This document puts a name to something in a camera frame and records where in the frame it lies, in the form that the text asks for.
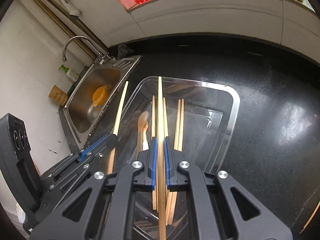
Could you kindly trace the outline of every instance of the faucet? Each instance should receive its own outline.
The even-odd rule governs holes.
[[[92,44],[92,42],[85,36],[74,36],[72,37],[70,40],[68,40],[66,42],[66,44],[64,44],[63,50],[62,50],[62,61],[66,62],[67,61],[67,57],[66,57],[66,49],[67,46],[74,40],[79,40],[79,39],[83,39],[89,42],[89,44],[93,47],[93,49],[98,53],[97,58],[95,59],[95,61],[99,61],[100,65],[105,61],[105,60],[111,60],[113,57],[109,56],[109,53],[107,53],[106,55],[103,55],[100,51],[98,51],[98,49]]]

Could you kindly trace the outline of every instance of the chopstick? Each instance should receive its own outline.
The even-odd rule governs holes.
[[[181,114],[181,100],[179,99],[178,100],[178,108],[177,108],[176,131],[175,131],[175,135],[174,135],[174,145],[173,145],[173,149],[175,149],[175,150],[178,150],[178,143],[179,143],[180,114]],[[168,198],[167,198],[167,206],[165,209],[165,224],[166,224],[166,226],[168,225],[168,222],[169,222],[173,195],[174,195],[174,192],[169,192]]]
[[[118,112],[117,112],[117,115],[116,115],[115,126],[113,127],[113,131],[112,131],[112,133],[115,134],[115,135],[118,135],[120,119],[121,119],[121,114],[122,114],[125,94],[127,93],[128,83],[129,83],[128,81],[125,83],[123,91],[122,91],[122,95],[121,95],[121,99],[120,99],[120,103],[119,103],[119,107],[118,107]],[[111,153],[110,153],[110,158],[109,158],[108,167],[107,167],[107,174],[110,174],[113,171],[113,163],[114,163],[114,160],[115,160],[115,152],[116,152],[116,148],[113,148]]]
[[[163,119],[164,119],[164,137],[168,137],[169,136],[169,131],[168,131],[168,118],[167,118],[167,106],[165,104],[165,98],[163,98]],[[166,190],[166,200],[168,199],[168,194],[169,194],[169,190],[167,188],[167,183],[165,184],[165,190]]]
[[[152,117],[151,117],[151,140],[156,136],[156,105],[155,96],[152,96]],[[157,195],[156,185],[155,190],[152,191],[152,209],[157,210]]]
[[[165,89],[167,94],[172,94],[181,90],[188,89],[190,87],[193,87],[193,85],[187,85],[187,84],[177,84],[176,86],[172,85],[170,87],[167,87]]]
[[[184,127],[184,99],[181,100],[181,107],[179,107],[178,102],[178,113],[177,113],[177,123],[176,123],[176,134],[174,140],[174,149],[178,151],[182,151],[182,143],[183,143],[183,127]],[[167,207],[166,207],[166,225],[172,225],[174,210],[177,201],[177,192],[170,192],[171,197],[168,197]]]
[[[319,209],[320,201],[318,202],[318,205],[316,206],[315,210],[313,211],[312,215],[310,216],[309,220],[306,222],[306,224],[303,226],[303,229],[300,231],[299,235],[306,229],[306,227],[309,225],[313,217],[315,216],[317,210]]]
[[[158,122],[157,122],[157,131],[156,131],[156,137],[158,138]],[[157,153],[157,160],[156,160],[156,186],[155,186],[155,191],[156,191],[156,207],[157,207],[157,212],[159,213],[159,192],[158,192],[158,153]]]
[[[158,209],[159,209],[159,240],[166,240],[165,206],[166,189],[164,173],[164,115],[162,96],[162,78],[158,78],[158,123],[157,123],[157,166],[158,166]]]

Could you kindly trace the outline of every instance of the screw head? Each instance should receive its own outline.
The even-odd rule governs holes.
[[[94,178],[95,179],[102,179],[104,177],[104,174],[103,172],[101,171],[97,171],[95,174],[94,174]]]
[[[218,176],[221,179],[225,179],[226,177],[228,177],[228,173],[226,171],[219,171]]]
[[[136,169],[139,169],[142,167],[142,162],[139,162],[139,161],[135,161],[132,163],[132,167],[136,168]]]
[[[187,161],[182,161],[182,162],[179,163],[179,166],[180,166],[181,168],[186,169],[186,168],[188,168],[188,167],[190,166],[190,163],[187,162]]]

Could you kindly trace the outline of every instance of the soap dispenser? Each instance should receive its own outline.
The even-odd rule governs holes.
[[[74,71],[72,68],[65,67],[62,64],[59,69],[62,69],[67,74],[67,77],[73,82],[76,82],[77,79],[79,78],[79,74],[76,71]]]

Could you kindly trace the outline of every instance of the stainless steel sink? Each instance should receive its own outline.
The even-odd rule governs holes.
[[[117,89],[124,84],[129,73],[140,62],[140,58],[141,56],[133,56],[119,61],[111,60],[102,65],[92,64],[79,82],[63,109],[79,149],[98,124]],[[92,95],[97,88],[104,85],[110,88],[111,92],[103,105],[94,107]]]

